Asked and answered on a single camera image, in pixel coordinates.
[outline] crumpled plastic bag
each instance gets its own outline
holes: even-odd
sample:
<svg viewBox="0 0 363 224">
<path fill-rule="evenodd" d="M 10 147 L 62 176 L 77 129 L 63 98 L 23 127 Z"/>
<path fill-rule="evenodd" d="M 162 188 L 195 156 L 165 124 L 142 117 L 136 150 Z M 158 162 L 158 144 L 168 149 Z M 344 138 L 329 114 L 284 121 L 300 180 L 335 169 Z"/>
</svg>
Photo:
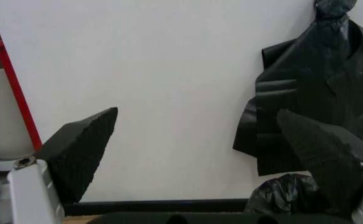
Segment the crumpled plastic bag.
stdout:
<svg viewBox="0 0 363 224">
<path fill-rule="evenodd" d="M 285 174 L 264 182 L 252 192 L 248 213 L 322 213 L 330 209 L 316 181 L 307 175 Z"/>
</svg>

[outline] wooden surface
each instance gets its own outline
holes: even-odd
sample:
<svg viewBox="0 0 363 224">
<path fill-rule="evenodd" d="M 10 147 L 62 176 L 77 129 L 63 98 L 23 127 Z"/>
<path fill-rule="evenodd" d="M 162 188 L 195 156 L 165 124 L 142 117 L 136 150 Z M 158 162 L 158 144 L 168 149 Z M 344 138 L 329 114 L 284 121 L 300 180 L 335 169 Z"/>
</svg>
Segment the wooden surface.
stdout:
<svg viewBox="0 0 363 224">
<path fill-rule="evenodd" d="M 62 221 L 62 224 L 86 224 L 89 221 L 97 218 L 98 216 L 72 216 L 66 217 Z"/>
</svg>

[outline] black plastic bag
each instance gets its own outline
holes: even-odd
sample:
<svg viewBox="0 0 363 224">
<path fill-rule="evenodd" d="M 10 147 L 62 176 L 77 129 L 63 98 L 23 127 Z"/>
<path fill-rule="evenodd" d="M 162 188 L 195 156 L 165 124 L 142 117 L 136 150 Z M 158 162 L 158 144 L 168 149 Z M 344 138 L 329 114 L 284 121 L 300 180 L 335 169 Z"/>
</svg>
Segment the black plastic bag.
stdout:
<svg viewBox="0 0 363 224">
<path fill-rule="evenodd" d="M 256 104 L 248 103 L 234 142 L 234 149 L 257 157 L 259 175 L 305 169 L 281 134 L 280 109 L 363 140 L 363 28 L 346 15 L 355 2 L 316 0 L 317 18 L 300 37 L 262 51 Z"/>
<path fill-rule="evenodd" d="M 264 182 L 252 192 L 248 213 L 322 213 L 330 208 L 311 176 L 286 174 Z"/>
</svg>

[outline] white container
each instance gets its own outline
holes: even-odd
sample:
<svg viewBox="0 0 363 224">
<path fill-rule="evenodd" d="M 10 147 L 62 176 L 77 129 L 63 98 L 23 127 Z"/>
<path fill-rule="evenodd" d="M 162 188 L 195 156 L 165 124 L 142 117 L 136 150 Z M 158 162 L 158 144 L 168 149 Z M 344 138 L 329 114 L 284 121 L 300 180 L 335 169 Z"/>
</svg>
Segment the white container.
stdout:
<svg viewBox="0 0 363 224">
<path fill-rule="evenodd" d="M 32 141 L 7 76 L 0 69 L 0 159 L 16 159 L 31 153 Z"/>
</svg>

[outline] black object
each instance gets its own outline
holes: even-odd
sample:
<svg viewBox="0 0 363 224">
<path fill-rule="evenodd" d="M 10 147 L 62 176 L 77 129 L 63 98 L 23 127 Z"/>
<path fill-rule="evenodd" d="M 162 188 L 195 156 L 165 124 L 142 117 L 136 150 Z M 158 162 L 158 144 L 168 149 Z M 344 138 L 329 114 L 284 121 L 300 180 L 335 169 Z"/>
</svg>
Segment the black object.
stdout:
<svg viewBox="0 0 363 224">
<path fill-rule="evenodd" d="M 355 2 L 316 0 L 316 21 L 300 37 L 262 51 L 255 104 L 248 103 L 234 142 L 257 157 L 259 175 L 304 170 L 277 125 L 280 109 L 363 140 L 363 28 L 346 15 Z"/>
<path fill-rule="evenodd" d="M 345 128 L 281 110 L 278 123 L 335 211 L 350 217 L 363 197 L 363 141 Z"/>
<path fill-rule="evenodd" d="M 80 201 L 87 190 L 114 131 L 117 113 L 113 107 L 65 124 L 35 153 L 37 159 L 47 161 L 62 203 Z"/>
<path fill-rule="evenodd" d="M 245 211 L 251 214 L 323 213 L 330 208 L 311 176 L 286 174 L 264 182 L 248 200 Z"/>
<path fill-rule="evenodd" d="M 350 224 L 326 215 L 251 215 L 246 213 L 154 213 L 117 212 L 101 216 L 89 224 Z"/>
<path fill-rule="evenodd" d="M 247 198 L 172 201 L 83 202 L 64 204 L 66 216 L 103 215 L 110 212 L 243 212 Z"/>
</svg>

